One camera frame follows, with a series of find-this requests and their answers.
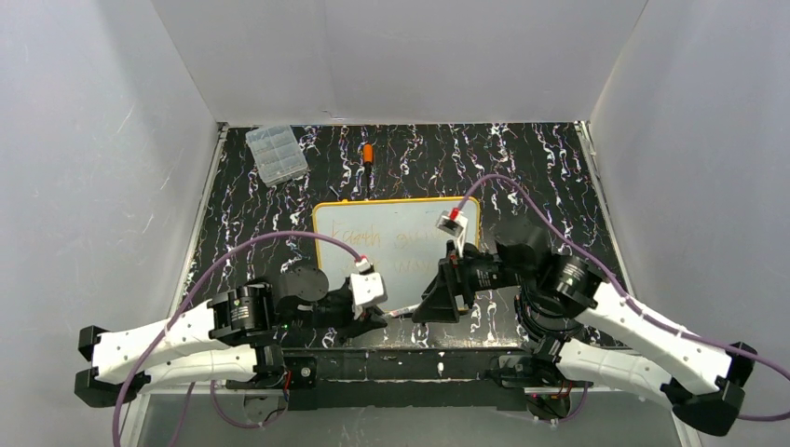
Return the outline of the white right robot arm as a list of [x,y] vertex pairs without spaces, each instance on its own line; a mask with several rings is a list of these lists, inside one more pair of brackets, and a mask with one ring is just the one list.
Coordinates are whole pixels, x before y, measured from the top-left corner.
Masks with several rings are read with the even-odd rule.
[[534,313],[569,319],[629,347],[628,353],[602,349],[548,329],[529,356],[542,368],[567,382],[596,383],[652,400],[702,433],[730,432],[754,368],[752,348],[711,347],[685,336],[669,319],[619,294],[582,258],[553,251],[547,232],[531,223],[501,234],[494,252],[466,242],[458,211],[443,214],[437,225],[450,240],[414,322],[456,323],[458,300],[472,304],[480,291],[515,287],[520,321]]

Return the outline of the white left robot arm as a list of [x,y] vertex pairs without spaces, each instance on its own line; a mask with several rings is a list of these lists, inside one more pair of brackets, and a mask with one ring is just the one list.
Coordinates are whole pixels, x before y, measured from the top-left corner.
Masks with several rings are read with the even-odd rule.
[[109,332],[87,326],[77,349],[89,361],[75,375],[75,395],[109,408],[158,387],[231,381],[241,388],[282,386],[288,375],[279,338],[290,329],[348,330],[357,336],[386,326],[386,300],[373,269],[349,275],[336,290],[314,266],[258,278],[166,319]]

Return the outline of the white orange marker pen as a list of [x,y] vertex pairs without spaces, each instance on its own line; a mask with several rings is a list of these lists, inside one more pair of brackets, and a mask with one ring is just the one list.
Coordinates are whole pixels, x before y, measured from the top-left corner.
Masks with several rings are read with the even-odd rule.
[[401,307],[384,313],[386,318],[410,318],[414,312],[419,308],[419,305],[409,305]]

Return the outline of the yellow framed whiteboard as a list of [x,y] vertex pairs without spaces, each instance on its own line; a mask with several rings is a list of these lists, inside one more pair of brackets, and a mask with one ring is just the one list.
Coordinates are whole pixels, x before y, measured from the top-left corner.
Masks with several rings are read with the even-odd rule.
[[421,302],[451,236],[437,228],[459,196],[324,202],[312,212],[314,232],[340,240],[373,264],[385,281],[385,312]]

